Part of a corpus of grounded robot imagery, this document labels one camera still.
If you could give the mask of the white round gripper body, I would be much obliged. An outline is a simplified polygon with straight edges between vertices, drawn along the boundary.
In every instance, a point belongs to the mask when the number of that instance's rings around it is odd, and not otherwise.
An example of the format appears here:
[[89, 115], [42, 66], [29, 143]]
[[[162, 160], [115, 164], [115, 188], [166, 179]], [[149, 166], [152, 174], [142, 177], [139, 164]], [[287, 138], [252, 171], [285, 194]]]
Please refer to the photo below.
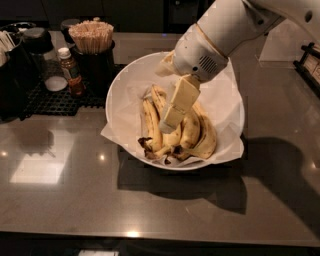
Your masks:
[[195, 75], [201, 83], [217, 76], [228, 63], [197, 24], [189, 27], [179, 39], [173, 54], [173, 65], [179, 75]]

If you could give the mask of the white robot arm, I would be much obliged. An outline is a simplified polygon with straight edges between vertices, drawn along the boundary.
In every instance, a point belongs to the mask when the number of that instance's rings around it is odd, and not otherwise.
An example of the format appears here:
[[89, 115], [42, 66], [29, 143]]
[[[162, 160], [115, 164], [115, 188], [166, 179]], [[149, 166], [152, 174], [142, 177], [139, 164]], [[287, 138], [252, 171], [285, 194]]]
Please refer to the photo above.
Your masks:
[[215, 0], [159, 63], [156, 74], [179, 76], [160, 117], [159, 129], [176, 130], [200, 94], [242, 43], [289, 19], [320, 41], [320, 0]]

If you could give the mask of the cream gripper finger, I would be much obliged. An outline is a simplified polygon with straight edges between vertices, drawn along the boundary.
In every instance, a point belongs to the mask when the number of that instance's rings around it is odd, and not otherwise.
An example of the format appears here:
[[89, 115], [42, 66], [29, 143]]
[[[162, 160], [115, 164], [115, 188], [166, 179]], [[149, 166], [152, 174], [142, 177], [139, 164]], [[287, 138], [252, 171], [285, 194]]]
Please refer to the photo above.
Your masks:
[[167, 96], [159, 129], [164, 134], [175, 131], [200, 95], [200, 82], [191, 74], [178, 79]]
[[157, 65], [155, 73], [160, 76], [169, 76], [176, 73], [176, 68], [173, 64], [174, 51], [169, 52]]

